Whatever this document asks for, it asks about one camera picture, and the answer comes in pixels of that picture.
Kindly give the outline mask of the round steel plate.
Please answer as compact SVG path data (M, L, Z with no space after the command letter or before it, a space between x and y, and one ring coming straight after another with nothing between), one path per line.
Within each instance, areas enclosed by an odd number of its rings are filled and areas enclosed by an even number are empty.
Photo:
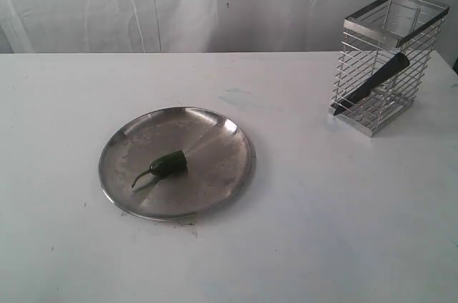
M159 178L134 179L151 162L182 150L187 168ZM248 183L255 148L229 117L199 107L167 107L136 117L105 145L98 172L102 190L123 211L174 220L223 205Z

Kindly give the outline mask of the black handled kitchen knife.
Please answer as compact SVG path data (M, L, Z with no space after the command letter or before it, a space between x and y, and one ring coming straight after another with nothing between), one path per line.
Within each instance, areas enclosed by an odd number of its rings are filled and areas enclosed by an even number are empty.
M354 105L368 97L374 88L397 75L409 65L409 58L405 54L395 54L387 63L365 80L352 93L343 97L338 102L333 103L333 115L339 115L347 110L350 110Z

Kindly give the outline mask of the green jalapeno pepper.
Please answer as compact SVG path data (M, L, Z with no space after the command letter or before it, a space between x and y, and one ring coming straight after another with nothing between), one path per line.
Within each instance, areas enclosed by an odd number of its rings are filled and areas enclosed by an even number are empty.
M131 188L134 188L138 180L145 175L153 175L159 178L166 178L169 175L183 172L187 168L187 158L182 150L169 153L153 160L149 168L139 174L133 181Z

